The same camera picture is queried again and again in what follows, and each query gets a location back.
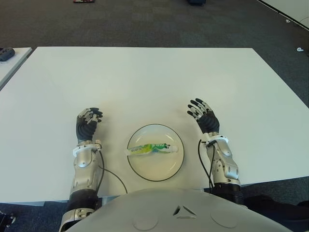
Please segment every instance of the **robot forearm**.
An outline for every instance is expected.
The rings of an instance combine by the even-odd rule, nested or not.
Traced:
[[[214,187],[211,193],[234,203],[244,204],[243,194],[240,191],[239,169],[232,158],[227,142],[226,137],[216,132],[206,135],[204,141],[212,164],[211,174]]]
[[[66,213],[62,217],[59,231],[69,227],[92,214],[98,203],[98,187],[104,163],[101,163],[97,151],[101,150],[99,140],[93,143],[90,140],[79,142],[73,150],[75,176],[70,191]]]

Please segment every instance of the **robot finger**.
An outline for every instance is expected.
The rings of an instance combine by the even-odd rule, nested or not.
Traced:
[[[204,108],[206,109],[206,112],[212,111],[212,109],[210,108],[210,106],[209,106],[206,102],[204,102],[203,100],[198,99],[198,98],[195,98],[195,100],[196,100],[198,103],[204,105]]]
[[[89,124],[90,122],[98,122],[98,116],[97,114],[91,114],[91,116],[89,115],[89,120],[87,120],[87,124]]]
[[[195,120],[198,120],[198,117],[196,116],[196,114],[193,114],[191,111],[187,111],[187,113],[191,115]]]
[[[90,121],[93,117],[94,113],[93,111],[88,111],[85,115],[84,115],[84,118],[86,121]]]
[[[201,111],[202,111],[202,113],[203,113],[204,115],[207,114],[207,110],[206,110],[206,108],[205,108],[205,106],[204,106],[203,104],[198,103],[198,102],[196,102],[196,101],[194,101],[194,100],[191,100],[190,102],[191,102],[192,104],[196,105],[199,109],[201,109]]]
[[[86,108],[86,109],[84,109],[83,111],[81,111],[77,117],[79,117],[79,118],[84,117],[85,114],[86,114],[87,112],[89,112],[89,111],[90,111],[90,109],[89,109],[89,108]]]
[[[101,111],[99,111],[99,108],[90,108],[90,110],[94,113],[97,114],[98,117],[103,117],[103,113]]]
[[[198,108],[195,108],[194,106],[192,105],[188,105],[188,107],[190,108],[190,111],[196,115],[196,117],[199,119],[200,117],[203,116],[203,113],[201,112],[200,109]]]

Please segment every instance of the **white plate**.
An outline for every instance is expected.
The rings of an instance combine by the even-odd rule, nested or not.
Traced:
[[[146,155],[128,156],[133,171],[140,177],[150,181],[162,181],[174,176],[180,169],[183,158],[183,142],[171,128],[151,124],[136,131],[128,143],[128,148],[145,144],[170,144],[178,148],[177,152],[151,152]]]

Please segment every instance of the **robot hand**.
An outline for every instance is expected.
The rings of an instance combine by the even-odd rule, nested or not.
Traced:
[[[98,122],[101,122],[103,115],[98,108],[84,109],[76,119],[76,136],[78,142],[92,140],[97,129]]]
[[[196,100],[190,101],[194,106],[188,105],[190,111],[187,111],[189,115],[193,116],[201,128],[203,133],[216,132],[219,133],[219,120],[214,115],[212,109],[206,102],[196,98]]]
[[[188,105],[190,108],[188,114],[196,119],[203,132],[203,138],[199,141],[198,147],[201,142],[204,144],[207,156],[211,161],[210,172],[213,176],[214,186],[199,153],[200,161],[210,179],[210,186],[213,187],[211,193],[229,201],[243,204],[238,166],[233,161],[232,152],[227,145],[228,139],[219,134],[219,120],[207,103],[201,99],[196,98],[195,101],[191,100],[191,103],[193,105]]]

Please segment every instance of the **black object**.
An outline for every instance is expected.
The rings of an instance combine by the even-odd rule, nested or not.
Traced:
[[[272,198],[259,195],[245,199],[245,205],[261,215],[270,218],[294,232],[309,230],[308,202],[292,205],[274,201]]]
[[[100,112],[98,108],[90,108],[90,110],[93,112],[92,114],[97,114],[98,118],[102,117],[102,112]],[[76,136],[78,142],[85,140],[92,140],[92,136],[96,132],[98,122],[91,121],[90,123],[88,123],[85,117],[77,116]]]
[[[110,171],[110,170],[108,170],[108,169],[106,169],[106,168],[104,168],[104,171],[105,171],[105,172],[108,172],[108,173],[110,173],[110,174],[112,174],[112,175],[114,175],[114,176],[121,182],[122,186],[124,187],[124,189],[125,189],[125,191],[126,191],[126,193],[127,193],[126,185],[124,184],[124,182],[122,181],[122,179],[120,179],[119,176],[117,176],[115,173],[113,173],[112,171]]]
[[[101,150],[99,150],[99,153],[100,153],[100,157],[101,157],[101,161],[102,161],[102,175],[101,175],[101,179],[100,179],[100,181],[98,183],[96,194],[98,194],[98,190],[100,189],[100,186],[102,184],[102,180],[103,180],[103,177],[104,177],[104,171],[105,171],[105,164],[104,164],[104,159],[103,159],[103,155],[102,155]]]
[[[208,111],[206,115],[197,120],[197,123],[203,133],[219,133],[220,123],[213,111]]]
[[[97,192],[92,189],[78,190],[70,195],[66,212],[72,209],[96,209],[98,203]]]
[[[211,193],[230,202],[244,204],[243,194],[240,191],[239,185],[215,183]]]
[[[0,232],[3,232],[5,228],[9,228],[16,220],[13,214],[4,214],[0,211]]]
[[[199,161],[201,162],[202,166],[203,166],[203,169],[208,177],[208,180],[209,180],[209,190],[211,191],[211,188],[213,188],[213,183],[212,183],[212,180],[211,180],[211,176],[209,175],[209,173],[207,172],[207,169],[202,161],[202,157],[201,157],[201,153],[199,151],[199,146],[201,145],[201,142],[202,140],[200,139],[199,142],[198,142],[198,145],[197,145],[197,153],[198,153],[198,158],[199,158]]]
[[[9,58],[15,55],[14,49],[11,47],[0,47],[0,61],[7,61]]]
[[[74,3],[93,3],[95,0],[73,0]]]
[[[195,5],[203,5],[206,3],[206,0],[188,0],[190,4],[195,4]]]

